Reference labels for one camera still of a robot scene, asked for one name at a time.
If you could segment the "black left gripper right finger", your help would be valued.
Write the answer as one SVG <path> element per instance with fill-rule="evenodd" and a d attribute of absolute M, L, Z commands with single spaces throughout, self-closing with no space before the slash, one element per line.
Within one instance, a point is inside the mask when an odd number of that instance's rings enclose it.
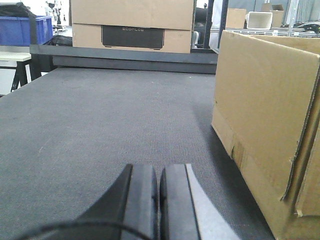
<path fill-rule="evenodd" d="M 172 164 L 162 171 L 159 199 L 161 239 L 239 239 L 201 187 L 191 164 Z"/>

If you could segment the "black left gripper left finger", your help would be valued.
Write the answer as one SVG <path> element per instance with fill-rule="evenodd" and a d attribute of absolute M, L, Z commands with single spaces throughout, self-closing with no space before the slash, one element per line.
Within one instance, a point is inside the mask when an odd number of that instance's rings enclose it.
<path fill-rule="evenodd" d="M 78 219 L 114 221 L 155 240 L 158 237 L 157 213 L 158 194 L 154 168 L 147 164 L 128 164 L 110 188 Z M 110 226 L 82 226 L 57 231 L 48 239 L 136 240 L 137 236 Z"/>

